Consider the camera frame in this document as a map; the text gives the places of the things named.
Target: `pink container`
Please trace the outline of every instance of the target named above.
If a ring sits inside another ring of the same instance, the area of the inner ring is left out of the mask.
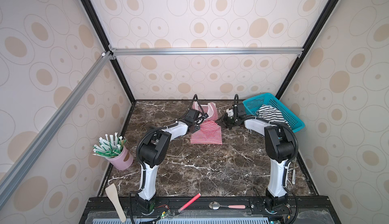
[[[123,148],[123,151],[114,158],[108,158],[107,159],[116,169],[118,170],[125,170],[129,168],[129,166],[132,164],[132,161],[134,158],[132,157],[131,153],[127,150],[126,147]]]

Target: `patterned wallpaper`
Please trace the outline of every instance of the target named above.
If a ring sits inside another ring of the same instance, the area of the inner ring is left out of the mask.
[[[389,0],[341,0],[281,101],[343,224],[389,220]]]
[[[130,102],[108,62],[0,211],[0,224],[78,224],[108,161],[92,155],[120,132]]]
[[[101,53],[78,0],[0,0],[0,179]]]
[[[245,99],[276,94],[296,54],[118,56],[136,99]]]
[[[78,0],[0,0],[0,179],[100,57]],[[7,204],[0,223],[76,224],[107,162],[90,154],[129,101],[108,63]]]
[[[301,46],[328,0],[93,0],[114,47]]]

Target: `red marker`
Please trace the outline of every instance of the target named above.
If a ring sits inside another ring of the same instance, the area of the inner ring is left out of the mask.
[[[178,209],[178,213],[181,213],[186,207],[190,206],[193,202],[196,201],[201,196],[200,193],[198,193],[195,197],[193,197],[191,200],[189,200],[188,203],[184,204],[181,208]]]

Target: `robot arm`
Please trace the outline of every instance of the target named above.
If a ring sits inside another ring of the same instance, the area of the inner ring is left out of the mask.
[[[136,195],[138,205],[145,214],[154,209],[156,195],[156,176],[159,165],[163,162],[169,142],[189,132],[198,130],[199,121],[203,122],[207,114],[194,109],[188,109],[183,119],[175,124],[149,130],[137,147],[137,159],[142,165],[140,189]],[[271,159],[270,182],[266,189],[265,208],[269,213],[275,213],[278,207],[287,202],[285,190],[289,163],[297,155],[297,141],[289,126],[269,122],[253,115],[246,115],[244,105],[234,104],[227,110],[218,124],[232,129],[234,126],[244,126],[265,137],[266,153]]]
[[[234,104],[218,121],[219,125],[231,129],[243,126],[265,137],[266,153],[271,159],[270,182],[266,189],[265,208],[275,213],[287,202],[286,178],[290,162],[296,157],[298,144],[288,125],[269,122],[265,119],[246,115],[242,103]]]
[[[189,108],[182,119],[176,121],[175,124],[162,128],[152,127],[139,143],[137,159],[142,165],[142,173],[140,189],[135,199],[145,214],[151,213],[154,209],[157,171],[165,159],[169,142],[187,133],[197,131],[200,129],[199,125],[207,117],[208,115],[203,111],[200,116],[200,111]]]

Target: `red and white striped tank top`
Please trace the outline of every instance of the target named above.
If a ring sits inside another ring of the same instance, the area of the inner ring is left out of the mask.
[[[221,127],[215,123],[217,120],[217,109],[215,103],[208,103],[207,105],[201,105],[204,112],[208,114],[208,118],[200,124],[200,129],[191,134],[192,144],[222,144],[221,140]],[[193,109],[201,109],[197,102],[192,105]]]

